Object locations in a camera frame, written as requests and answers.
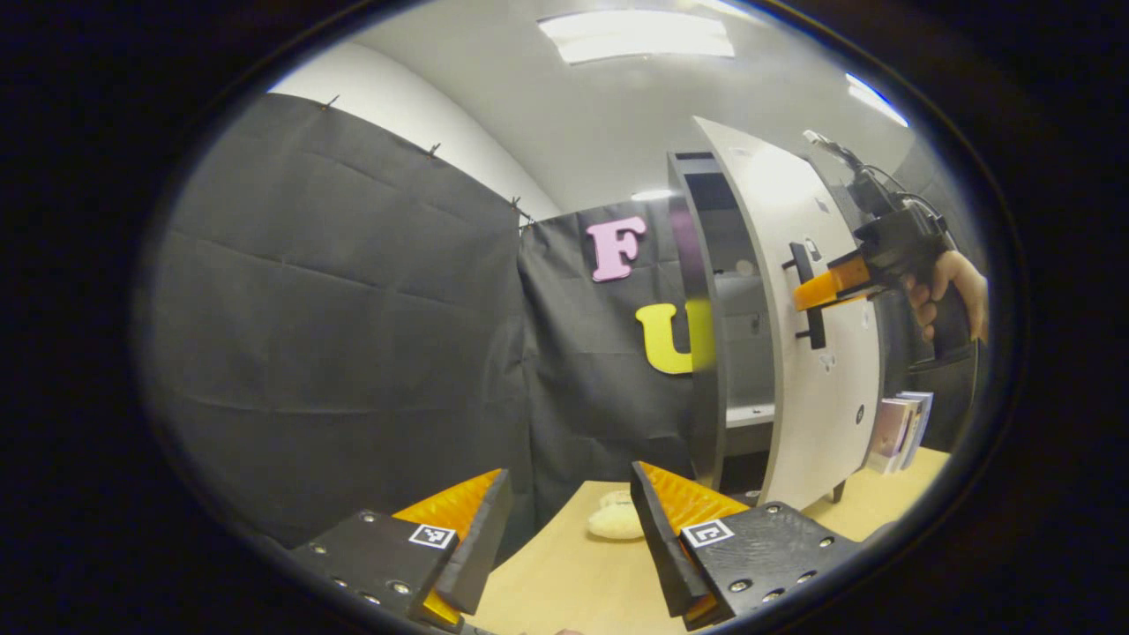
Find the ceiling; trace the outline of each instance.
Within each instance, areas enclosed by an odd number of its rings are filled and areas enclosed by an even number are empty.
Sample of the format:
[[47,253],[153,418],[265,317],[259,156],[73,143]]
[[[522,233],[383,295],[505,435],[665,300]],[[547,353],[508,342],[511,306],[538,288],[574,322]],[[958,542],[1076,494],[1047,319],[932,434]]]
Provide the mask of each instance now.
[[[597,8],[720,19],[736,59],[655,55],[569,67],[536,20]],[[802,133],[813,129],[887,172],[913,141],[910,130],[850,97],[843,67],[806,36],[771,18],[727,15],[704,2],[434,0],[353,42],[461,105],[564,211],[665,186],[667,151],[707,149],[693,115],[797,154],[808,153]]]

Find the wooden table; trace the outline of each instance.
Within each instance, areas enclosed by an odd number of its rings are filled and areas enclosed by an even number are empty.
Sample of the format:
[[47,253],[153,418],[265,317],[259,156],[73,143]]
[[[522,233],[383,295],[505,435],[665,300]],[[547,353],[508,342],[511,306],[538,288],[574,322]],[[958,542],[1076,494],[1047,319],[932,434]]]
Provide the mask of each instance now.
[[[851,540],[896,520],[925,492],[947,454],[919,449],[910,469],[882,476],[869,470],[847,480],[842,501],[819,501],[804,513]],[[588,516],[609,492],[625,482],[586,481],[520,551],[490,574],[479,610],[467,621],[498,635],[681,635],[667,616],[658,575],[644,539],[603,540],[587,531]]]

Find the foam letter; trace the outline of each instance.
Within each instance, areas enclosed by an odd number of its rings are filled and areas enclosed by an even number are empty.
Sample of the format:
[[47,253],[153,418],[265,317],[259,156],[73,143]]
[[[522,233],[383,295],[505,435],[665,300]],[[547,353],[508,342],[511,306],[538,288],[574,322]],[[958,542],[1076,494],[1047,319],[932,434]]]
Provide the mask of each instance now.
[[646,230],[647,224],[639,216],[588,227],[587,233],[596,243],[596,270],[592,272],[592,279],[603,282],[630,276],[631,267],[620,259],[620,254],[634,260],[639,255],[636,234],[642,235]]
[[674,349],[674,329],[671,318],[677,311],[673,304],[651,304],[636,311],[636,320],[642,322],[642,345],[647,362],[655,369],[668,375],[681,375],[693,371],[690,353]]

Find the white plush toy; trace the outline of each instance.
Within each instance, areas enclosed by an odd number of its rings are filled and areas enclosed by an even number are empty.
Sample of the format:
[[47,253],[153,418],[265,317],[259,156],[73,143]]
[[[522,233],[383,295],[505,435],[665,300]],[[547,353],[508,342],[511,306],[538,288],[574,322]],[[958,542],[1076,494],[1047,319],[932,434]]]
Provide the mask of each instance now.
[[639,514],[631,502],[631,492],[610,492],[599,499],[599,510],[588,517],[588,531],[612,540],[642,538]]

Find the black handle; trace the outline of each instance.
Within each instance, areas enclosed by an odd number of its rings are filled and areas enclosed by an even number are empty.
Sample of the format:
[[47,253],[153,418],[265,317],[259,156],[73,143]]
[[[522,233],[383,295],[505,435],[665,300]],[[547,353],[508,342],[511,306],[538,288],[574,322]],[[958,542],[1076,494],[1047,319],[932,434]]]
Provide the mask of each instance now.
[[956,357],[959,351],[972,345],[964,298],[956,290],[956,285],[949,281],[945,295],[934,304],[937,305],[937,318],[933,321],[933,356],[935,359]]
[[[807,247],[800,243],[788,243],[788,249],[791,250],[791,260],[785,262],[784,268],[795,267],[800,285],[814,278],[815,273],[812,272],[812,262],[807,259]],[[812,350],[826,348],[828,334],[823,330],[822,308],[807,310],[807,330],[796,333],[796,339],[799,338],[808,338]]]

